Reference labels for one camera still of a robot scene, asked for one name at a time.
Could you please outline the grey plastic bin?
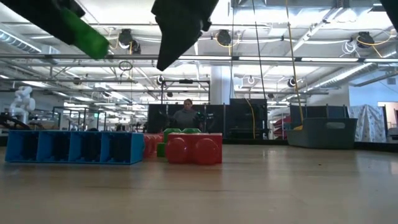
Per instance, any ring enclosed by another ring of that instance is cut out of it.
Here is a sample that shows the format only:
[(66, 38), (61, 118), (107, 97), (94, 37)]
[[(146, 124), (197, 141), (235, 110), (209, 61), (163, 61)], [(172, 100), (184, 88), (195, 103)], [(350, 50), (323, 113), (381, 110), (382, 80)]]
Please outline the grey plastic bin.
[(357, 122), (357, 118), (305, 118), (302, 129), (287, 131), (287, 141), (311, 149), (352, 149)]

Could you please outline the red stacked crates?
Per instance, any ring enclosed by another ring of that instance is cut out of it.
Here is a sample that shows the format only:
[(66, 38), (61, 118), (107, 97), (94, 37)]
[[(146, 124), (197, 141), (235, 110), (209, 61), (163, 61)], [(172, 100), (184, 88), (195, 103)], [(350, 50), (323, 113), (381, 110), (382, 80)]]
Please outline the red stacked crates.
[(272, 135), (275, 140), (286, 140), (287, 130), (290, 129), (291, 116), (277, 118), (272, 124)]

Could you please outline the white robot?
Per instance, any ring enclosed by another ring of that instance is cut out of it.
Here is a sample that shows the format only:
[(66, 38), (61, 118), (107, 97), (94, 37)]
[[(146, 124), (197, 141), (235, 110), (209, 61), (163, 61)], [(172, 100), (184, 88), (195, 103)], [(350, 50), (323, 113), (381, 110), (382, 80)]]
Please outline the white robot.
[(11, 116), (16, 116), (24, 124), (28, 123), (29, 113), (35, 110), (35, 100), (30, 96), (33, 89), (30, 86), (20, 86), (15, 91), (14, 101), (9, 107)]

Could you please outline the black metal frame rack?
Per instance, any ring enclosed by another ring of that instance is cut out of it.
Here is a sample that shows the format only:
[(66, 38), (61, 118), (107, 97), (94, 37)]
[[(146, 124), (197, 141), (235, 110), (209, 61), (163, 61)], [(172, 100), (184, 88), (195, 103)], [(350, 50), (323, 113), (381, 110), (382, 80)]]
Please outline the black metal frame rack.
[(56, 121), (59, 130), (87, 131), (96, 129), (104, 131), (108, 114), (105, 111), (89, 107), (54, 106), (52, 118)]

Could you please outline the dark blue cart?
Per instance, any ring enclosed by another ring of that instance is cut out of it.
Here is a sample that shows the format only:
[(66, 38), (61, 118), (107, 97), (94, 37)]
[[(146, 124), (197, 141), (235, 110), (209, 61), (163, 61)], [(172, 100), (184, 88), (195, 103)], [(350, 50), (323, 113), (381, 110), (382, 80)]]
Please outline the dark blue cart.
[(290, 106), (290, 117), (293, 122), (301, 121), (302, 112), (303, 118), (348, 118), (348, 109), (346, 106)]

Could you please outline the red two-stud block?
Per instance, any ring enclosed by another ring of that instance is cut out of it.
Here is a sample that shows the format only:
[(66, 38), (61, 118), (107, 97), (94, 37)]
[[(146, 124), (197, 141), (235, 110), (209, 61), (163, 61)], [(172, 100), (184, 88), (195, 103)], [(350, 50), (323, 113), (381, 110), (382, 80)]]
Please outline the red two-stud block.
[(165, 157), (170, 164), (221, 164), (223, 136), (221, 133), (170, 133)]

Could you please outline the person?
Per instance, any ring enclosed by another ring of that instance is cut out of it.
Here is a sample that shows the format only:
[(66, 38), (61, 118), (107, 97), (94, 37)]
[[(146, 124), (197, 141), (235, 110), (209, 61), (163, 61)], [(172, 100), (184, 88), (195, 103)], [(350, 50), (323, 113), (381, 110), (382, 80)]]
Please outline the person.
[(183, 108), (174, 113), (174, 120), (176, 121), (179, 129), (185, 128), (201, 128), (201, 124), (198, 118), (198, 112), (193, 108), (193, 102), (191, 99), (186, 99), (183, 102)]

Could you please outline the green two-stud block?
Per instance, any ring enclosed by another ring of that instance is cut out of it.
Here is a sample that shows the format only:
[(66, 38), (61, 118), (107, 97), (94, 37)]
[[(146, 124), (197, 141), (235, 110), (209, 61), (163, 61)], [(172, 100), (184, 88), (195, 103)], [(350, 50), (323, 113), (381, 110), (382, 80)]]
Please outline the green two-stud block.
[(62, 8), (60, 12), (63, 21), (71, 30), (72, 45), (93, 59), (104, 59), (108, 53), (109, 41), (71, 10)]
[(168, 136), (171, 133), (200, 133), (201, 130), (198, 128), (185, 128), (183, 130), (178, 128), (167, 128), (163, 132), (163, 140), (162, 142), (157, 144), (157, 157), (165, 157), (165, 146), (168, 141)]

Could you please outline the blue plastic block tray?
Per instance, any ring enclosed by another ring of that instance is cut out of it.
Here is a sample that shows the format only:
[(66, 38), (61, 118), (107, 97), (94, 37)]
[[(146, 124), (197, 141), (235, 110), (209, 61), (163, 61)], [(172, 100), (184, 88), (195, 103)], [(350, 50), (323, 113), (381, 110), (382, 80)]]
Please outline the blue plastic block tray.
[(143, 160), (144, 149), (142, 133), (13, 130), (5, 161), (131, 165)]

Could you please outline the patterned white cloth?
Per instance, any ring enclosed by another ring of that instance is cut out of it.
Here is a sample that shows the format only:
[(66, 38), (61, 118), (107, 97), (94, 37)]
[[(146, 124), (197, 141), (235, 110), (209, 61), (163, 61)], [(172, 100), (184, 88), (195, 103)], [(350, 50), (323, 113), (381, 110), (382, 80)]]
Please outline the patterned white cloth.
[(355, 141), (385, 143), (386, 126), (384, 111), (381, 107), (371, 105), (350, 106), (350, 118), (357, 119)]

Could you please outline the black cabinet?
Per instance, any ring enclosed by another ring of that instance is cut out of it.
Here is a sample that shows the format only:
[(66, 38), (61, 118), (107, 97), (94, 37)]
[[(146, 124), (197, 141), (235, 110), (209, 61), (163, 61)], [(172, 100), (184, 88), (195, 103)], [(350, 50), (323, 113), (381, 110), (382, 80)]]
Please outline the black cabinet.
[(226, 131), (228, 139), (268, 139), (267, 100), (230, 99)]

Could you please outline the red four-stud block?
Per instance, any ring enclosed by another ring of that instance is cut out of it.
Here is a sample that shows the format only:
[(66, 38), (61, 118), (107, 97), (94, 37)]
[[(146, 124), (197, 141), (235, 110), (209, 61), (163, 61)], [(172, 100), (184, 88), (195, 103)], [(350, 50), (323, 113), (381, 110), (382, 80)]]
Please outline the red four-stud block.
[(157, 145), (163, 142), (163, 134), (144, 134), (144, 158), (157, 156)]

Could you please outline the black metal gantry frame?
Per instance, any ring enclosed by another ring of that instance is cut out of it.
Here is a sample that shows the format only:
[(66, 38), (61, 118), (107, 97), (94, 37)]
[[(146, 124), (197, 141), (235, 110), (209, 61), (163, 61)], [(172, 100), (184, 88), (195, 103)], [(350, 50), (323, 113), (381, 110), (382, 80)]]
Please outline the black metal gantry frame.
[[(208, 94), (208, 99), (207, 99), (207, 103), (210, 104), (211, 103), (211, 99), (210, 99), (210, 93), (211, 93), (211, 82), (209, 80), (191, 80), (191, 79), (179, 79), (179, 80), (161, 80), (160, 81), (160, 94), (161, 94), (161, 103), (163, 103), (164, 101), (164, 93), (168, 90), (169, 87), (171, 87), (174, 83), (179, 83), (179, 84), (189, 84), (189, 85), (193, 85), (193, 84), (197, 84), (199, 87), (201, 87), (202, 89), (204, 89), (205, 93)], [(202, 86), (202, 83), (206, 83), (208, 85), (208, 88), (205, 88), (204, 86)]]

